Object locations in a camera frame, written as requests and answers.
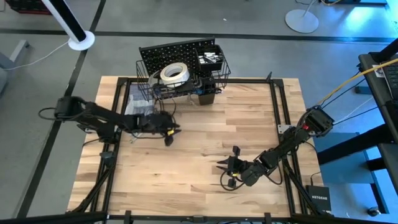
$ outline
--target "wooden tabletop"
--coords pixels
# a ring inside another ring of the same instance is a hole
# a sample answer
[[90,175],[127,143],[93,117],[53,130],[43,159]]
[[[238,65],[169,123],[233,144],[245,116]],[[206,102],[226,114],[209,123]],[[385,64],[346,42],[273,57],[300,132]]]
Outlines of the wooden tabletop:
[[[111,109],[118,77],[102,77],[96,103]],[[290,118],[295,124],[305,106],[299,80],[285,78]],[[119,112],[124,90],[119,99]],[[216,95],[212,105],[199,106],[198,98],[174,98],[175,119],[182,132],[170,147],[163,139],[138,139],[123,133],[114,176],[109,212],[122,215],[206,215],[219,217],[289,217],[285,184],[275,185],[261,177],[252,187],[227,192],[220,186],[221,170],[216,162],[232,155],[232,147],[241,148],[241,159],[252,161],[263,150],[278,144],[271,93],[268,84],[228,84]],[[279,111],[283,120],[282,105]],[[174,103],[165,100],[167,111]],[[96,139],[88,134],[86,141]],[[83,148],[68,210],[75,208],[95,184],[103,144],[94,142]],[[320,171],[317,155],[308,144],[298,150],[303,184]],[[279,181],[276,170],[271,177]],[[314,177],[322,185],[320,175]],[[297,190],[293,185],[296,210],[300,212]],[[99,208],[102,206],[100,195]]]

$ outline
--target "black wire basket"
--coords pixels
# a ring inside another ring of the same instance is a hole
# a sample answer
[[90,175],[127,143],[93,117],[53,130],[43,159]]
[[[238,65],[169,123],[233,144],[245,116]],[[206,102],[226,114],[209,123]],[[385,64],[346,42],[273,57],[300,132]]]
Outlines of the black wire basket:
[[[221,66],[208,71],[201,69],[196,48],[214,45],[214,39],[180,42],[140,49],[143,60],[136,62],[137,85],[145,100],[164,100],[189,94],[209,95],[220,93],[227,85],[229,69],[223,55]],[[164,85],[160,79],[160,71],[172,63],[187,65],[190,77],[185,82]]]

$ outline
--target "concrete floor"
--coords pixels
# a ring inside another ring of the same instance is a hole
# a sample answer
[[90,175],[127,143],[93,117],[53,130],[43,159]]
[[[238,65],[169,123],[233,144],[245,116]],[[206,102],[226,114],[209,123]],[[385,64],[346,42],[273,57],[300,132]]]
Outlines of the concrete floor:
[[[294,0],[113,0],[107,1],[97,31],[185,32],[217,34],[259,34],[305,36],[290,30],[284,15],[292,9],[305,9]],[[100,0],[67,1],[85,29],[89,29]],[[384,7],[314,5],[320,27],[310,36],[396,38],[396,18]],[[61,30],[51,16],[18,14],[9,8],[0,12],[1,29]],[[0,51],[10,55],[19,39],[31,48],[22,63],[30,63],[67,41],[64,35],[0,34]],[[102,75],[135,75],[138,47],[147,47],[188,38],[97,36],[81,68],[73,95],[94,100]],[[306,106],[357,72],[358,55],[384,48],[385,42],[308,42],[292,40],[217,39],[226,54],[232,77],[299,78]],[[0,99],[0,218],[13,217],[35,169],[51,127],[37,116],[39,109],[54,106],[68,85],[79,52],[63,47],[42,62],[21,68],[9,80]],[[327,112],[336,120],[350,113],[370,96],[348,92]],[[358,112],[375,105],[373,100]],[[334,132],[364,132],[382,123],[378,111],[336,126]],[[29,211],[29,216],[63,213],[67,207],[85,134],[75,124],[62,124],[49,162]],[[354,185],[330,184],[337,216],[369,218],[363,207],[374,200],[341,189]],[[397,222],[391,215],[376,217]]]

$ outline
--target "yellow cable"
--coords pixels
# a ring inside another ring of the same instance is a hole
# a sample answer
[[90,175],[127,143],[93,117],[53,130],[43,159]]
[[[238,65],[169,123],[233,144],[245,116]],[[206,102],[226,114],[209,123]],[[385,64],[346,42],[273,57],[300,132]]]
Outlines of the yellow cable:
[[322,104],[325,100],[327,100],[331,95],[335,94],[339,89],[343,88],[345,85],[347,85],[347,83],[353,81],[354,79],[356,79],[356,78],[358,78],[358,77],[361,77],[361,76],[363,76],[363,75],[365,75],[365,74],[368,74],[369,72],[373,72],[373,71],[375,71],[375,70],[377,70],[377,69],[379,69],[379,68],[388,66],[388,65],[393,64],[393,63],[396,63],[396,62],[398,62],[398,58],[397,58],[397,59],[394,59],[394,60],[391,60],[391,61],[389,61],[389,62],[383,63],[383,64],[381,64],[381,65],[378,65],[378,66],[376,66],[376,67],[374,67],[374,68],[370,68],[370,69],[368,69],[368,70],[366,70],[366,71],[364,71],[364,72],[361,72],[361,73],[359,73],[359,74],[353,76],[352,78],[350,78],[349,80],[343,82],[340,86],[338,86],[337,88],[335,88],[331,93],[327,94],[327,96],[325,96],[321,101],[318,102],[318,105],[321,105],[321,104]]
[[332,6],[332,5],[336,4],[336,3],[341,2],[342,0],[338,0],[338,1],[335,1],[335,2],[333,2],[333,3],[326,3],[324,0],[321,0],[321,1],[322,1],[322,3],[323,3],[324,5]]

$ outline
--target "roll of tape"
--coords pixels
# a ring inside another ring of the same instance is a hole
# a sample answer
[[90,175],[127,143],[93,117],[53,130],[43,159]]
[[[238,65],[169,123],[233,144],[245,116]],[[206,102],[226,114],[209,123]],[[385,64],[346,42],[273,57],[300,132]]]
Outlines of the roll of tape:
[[160,78],[163,80],[164,85],[173,84],[173,87],[180,86],[189,79],[188,67],[184,63],[170,64],[160,72]]

